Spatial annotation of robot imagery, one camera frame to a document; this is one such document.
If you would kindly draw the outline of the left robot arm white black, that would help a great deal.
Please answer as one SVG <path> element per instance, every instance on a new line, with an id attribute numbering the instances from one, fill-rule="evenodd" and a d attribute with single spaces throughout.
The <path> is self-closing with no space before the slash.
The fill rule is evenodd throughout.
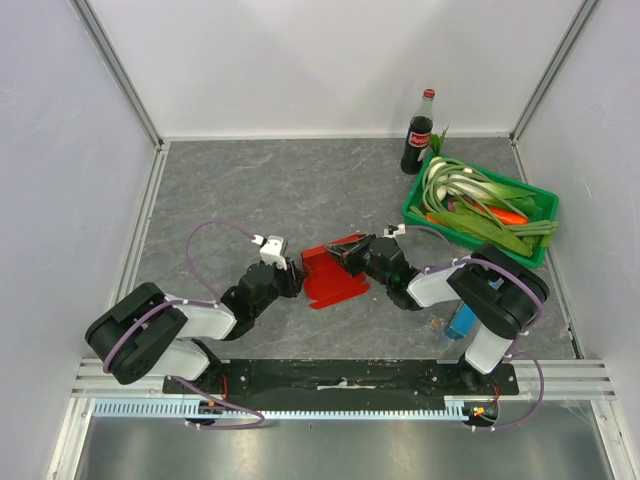
<path id="1" fill-rule="evenodd" d="M 204 341 L 236 340 L 277 299 L 297 297 L 306 273 L 290 258 L 285 264 L 250 266 L 219 302 L 178 298 L 145 282 L 95 320 L 85 341 L 122 385 L 178 373 L 196 392 L 211 392 L 220 371 Z"/>

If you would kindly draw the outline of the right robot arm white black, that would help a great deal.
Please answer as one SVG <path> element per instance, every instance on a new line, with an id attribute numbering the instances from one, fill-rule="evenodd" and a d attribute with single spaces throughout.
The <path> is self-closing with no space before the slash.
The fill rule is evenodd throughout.
<path id="1" fill-rule="evenodd" d="M 365 274 L 386 290 L 400 309 L 418 311 L 461 300 L 480 322 L 458 368 L 467 392 L 483 392 L 514 342 L 537 320 L 549 296 L 547 284 L 491 244 L 454 258 L 444 267 L 418 269 L 409 264 L 397 240 L 366 235 L 326 249 L 352 276 Z"/>

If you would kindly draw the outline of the red paper box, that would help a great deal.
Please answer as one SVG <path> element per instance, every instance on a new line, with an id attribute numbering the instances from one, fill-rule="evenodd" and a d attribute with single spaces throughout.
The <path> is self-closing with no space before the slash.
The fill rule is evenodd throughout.
<path id="1" fill-rule="evenodd" d="M 370 289 L 364 274 L 351 276 L 324 245 L 302 251 L 301 260 L 306 273 L 303 289 L 312 309 L 321 310 L 342 303 Z"/>

